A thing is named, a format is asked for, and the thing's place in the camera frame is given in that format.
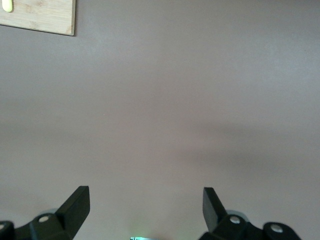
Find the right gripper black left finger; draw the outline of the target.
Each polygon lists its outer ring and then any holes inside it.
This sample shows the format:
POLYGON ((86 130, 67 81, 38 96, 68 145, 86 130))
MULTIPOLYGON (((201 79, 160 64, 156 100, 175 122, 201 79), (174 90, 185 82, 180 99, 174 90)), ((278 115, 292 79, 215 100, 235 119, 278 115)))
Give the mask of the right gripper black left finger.
POLYGON ((90 212, 90 189, 79 186, 55 211, 44 212, 27 224, 15 227, 9 220, 0 222, 2 240, 72 240, 90 212))

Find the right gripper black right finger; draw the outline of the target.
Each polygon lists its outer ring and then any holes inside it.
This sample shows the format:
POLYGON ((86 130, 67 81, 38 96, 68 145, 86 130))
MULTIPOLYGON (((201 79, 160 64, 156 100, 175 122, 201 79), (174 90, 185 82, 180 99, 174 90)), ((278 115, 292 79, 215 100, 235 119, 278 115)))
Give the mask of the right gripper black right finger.
POLYGON ((208 228, 201 240, 298 240, 288 225, 267 222, 260 229, 237 213, 226 211, 212 187, 204 187, 202 213, 208 228))

